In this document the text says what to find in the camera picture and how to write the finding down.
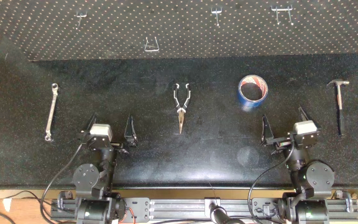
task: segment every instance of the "pegboard hook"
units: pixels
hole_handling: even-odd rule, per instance
[[[279,11],[288,11],[288,16],[289,16],[289,18],[290,18],[290,23],[291,23],[291,26],[293,26],[293,22],[292,22],[292,19],[291,19],[291,10],[293,9],[293,8],[292,8],[292,5],[291,5],[291,7],[288,6],[288,7],[285,8],[285,9],[279,9],[279,8],[277,8],[277,6],[276,6],[275,8],[273,8],[273,6],[271,6],[270,8],[272,9],[272,11],[275,11],[275,12],[276,12],[277,25],[280,24],[280,21],[278,21],[278,12],[279,12]]]
[[[86,17],[86,15],[88,14],[88,12],[85,12],[85,14],[83,12],[77,12],[77,17],[80,18],[80,20],[78,21],[78,26],[75,29],[80,28],[80,24],[81,24],[81,19]]]
[[[222,13],[222,7],[221,10],[218,10],[217,7],[215,8],[215,10],[211,8],[211,13],[216,15],[216,25],[219,26],[218,14]]]
[[[149,44],[149,40],[147,40],[147,37],[146,37],[146,46],[144,46],[144,51],[145,52],[154,52],[154,51],[159,51],[160,50],[160,46],[158,46],[158,41],[157,41],[157,37],[154,37],[155,39],[155,43],[157,44],[157,48],[155,46],[151,46],[151,45],[147,45]]]

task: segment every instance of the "black pegboard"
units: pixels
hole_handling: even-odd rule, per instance
[[[354,53],[358,1],[0,0],[0,31],[29,60]]]

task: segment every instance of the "black countertop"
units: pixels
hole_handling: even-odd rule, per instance
[[[139,147],[119,156],[115,188],[249,188],[283,159],[270,155],[273,147],[259,146],[262,114],[280,137],[299,121],[301,105],[323,127],[311,157],[334,168],[335,187],[358,189],[358,54],[37,63],[15,49],[9,54],[5,59],[0,52],[0,188],[44,188],[76,150],[75,135],[94,112],[99,123],[112,126],[117,141],[124,140],[128,114],[135,119]],[[236,88],[250,74],[264,78],[269,91],[260,107],[245,112]],[[343,140],[334,85],[326,86],[341,77],[350,81],[342,88]],[[191,86],[182,134],[172,94],[176,82]],[[52,83],[60,86],[54,141],[45,142]],[[183,102],[185,89],[178,94]],[[53,187],[73,188],[74,170],[90,156],[81,151]],[[257,186],[291,183],[283,166]]]

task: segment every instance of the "roll of blue tape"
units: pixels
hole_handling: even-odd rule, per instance
[[[262,90],[262,97],[259,100],[250,100],[247,99],[244,94],[241,92],[241,87],[247,83],[253,83],[256,84],[260,90]],[[246,77],[242,78],[242,80],[240,81],[239,84],[239,88],[238,88],[238,97],[240,100],[240,103],[242,106],[245,106],[247,108],[254,108],[259,106],[266,98],[267,96],[267,84],[265,82],[265,80],[263,78],[260,78],[257,75],[247,75]]]

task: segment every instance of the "pliers handle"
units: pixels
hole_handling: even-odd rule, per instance
[[[179,113],[180,111],[183,111],[183,112],[186,113],[187,106],[190,103],[190,92],[191,91],[190,91],[189,83],[186,84],[187,98],[186,98],[186,101],[183,104],[183,106],[180,106],[179,101],[178,101],[178,89],[179,89],[179,84],[176,83],[173,86],[173,99],[175,100],[175,104],[176,104],[176,107],[177,107],[177,112]]]

